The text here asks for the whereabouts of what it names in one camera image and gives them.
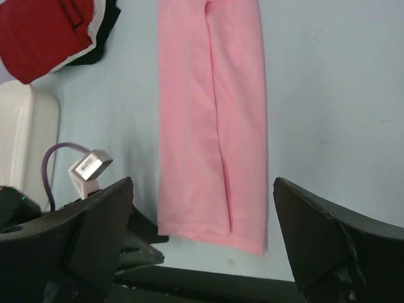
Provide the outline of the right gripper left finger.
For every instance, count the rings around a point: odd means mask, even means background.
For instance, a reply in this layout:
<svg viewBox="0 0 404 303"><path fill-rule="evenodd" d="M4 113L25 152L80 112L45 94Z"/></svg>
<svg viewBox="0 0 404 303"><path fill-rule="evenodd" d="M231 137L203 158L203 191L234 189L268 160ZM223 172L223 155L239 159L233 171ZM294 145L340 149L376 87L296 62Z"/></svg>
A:
<svg viewBox="0 0 404 303"><path fill-rule="evenodd" d="M127 177L1 231L1 302L103 302L132 202L133 182Z"/></svg>

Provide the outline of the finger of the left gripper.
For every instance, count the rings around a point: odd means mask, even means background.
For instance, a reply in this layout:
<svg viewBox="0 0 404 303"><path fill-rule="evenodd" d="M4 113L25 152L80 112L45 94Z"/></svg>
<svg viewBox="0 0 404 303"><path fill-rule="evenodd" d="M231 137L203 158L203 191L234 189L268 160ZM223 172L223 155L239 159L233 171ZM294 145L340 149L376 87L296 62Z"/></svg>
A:
<svg viewBox="0 0 404 303"><path fill-rule="evenodd" d="M136 241L137 239L149 244L161 244L168 242L169 236L159 235L157 225L142 214L135 205L132 205L126 225L124 244L130 245L132 241Z"/></svg>
<svg viewBox="0 0 404 303"><path fill-rule="evenodd" d="M151 246L130 247L121 251L116 275L140 268L155 266L164 262L163 254Z"/></svg>

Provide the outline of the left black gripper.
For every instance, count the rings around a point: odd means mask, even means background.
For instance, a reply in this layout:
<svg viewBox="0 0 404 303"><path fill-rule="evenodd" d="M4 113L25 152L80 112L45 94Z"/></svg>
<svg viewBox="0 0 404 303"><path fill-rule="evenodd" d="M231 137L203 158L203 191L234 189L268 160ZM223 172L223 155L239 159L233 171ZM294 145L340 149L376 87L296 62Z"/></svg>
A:
<svg viewBox="0 0 404 303"><path fill-rule="evenodd" d="M40 206L13 187L1 186L0 199L1 230L42 216Z"/></svg>

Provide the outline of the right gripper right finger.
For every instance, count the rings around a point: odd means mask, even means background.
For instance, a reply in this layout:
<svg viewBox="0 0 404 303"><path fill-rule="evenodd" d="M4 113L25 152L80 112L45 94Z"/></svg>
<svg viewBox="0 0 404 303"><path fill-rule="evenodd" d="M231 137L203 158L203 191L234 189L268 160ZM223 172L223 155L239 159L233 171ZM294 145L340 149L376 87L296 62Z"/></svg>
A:
<svg viewBox="0 0 404 303"><path fill-rule="evenodd" d="M306 302L403 302L403 228L282 177L275 179L273 197L288 261Z"/></svg>

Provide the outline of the white plastic bin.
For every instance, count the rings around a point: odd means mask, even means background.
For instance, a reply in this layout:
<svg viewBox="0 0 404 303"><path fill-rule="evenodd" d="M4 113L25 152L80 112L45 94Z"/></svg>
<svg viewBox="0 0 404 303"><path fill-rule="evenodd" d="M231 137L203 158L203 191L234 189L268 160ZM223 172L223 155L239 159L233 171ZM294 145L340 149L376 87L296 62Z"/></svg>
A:
<svg viewBox="0 0 404 303"><path fill-rule="evenodd" d="M46 203L42 159L57 143L59 104L18 80L1 84L1 184Z"/></svg>

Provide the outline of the pink t shirt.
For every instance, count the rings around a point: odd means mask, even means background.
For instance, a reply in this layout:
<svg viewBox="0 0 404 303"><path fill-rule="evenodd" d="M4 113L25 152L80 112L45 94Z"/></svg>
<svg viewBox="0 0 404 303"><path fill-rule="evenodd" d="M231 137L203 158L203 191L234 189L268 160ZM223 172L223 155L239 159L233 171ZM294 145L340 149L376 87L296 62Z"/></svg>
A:
<svg viewBox="0 0 404 303"><path fill-rule="evenodd" d="M158 231L264 254L267 118L257 1L159 1Z"/></svg>

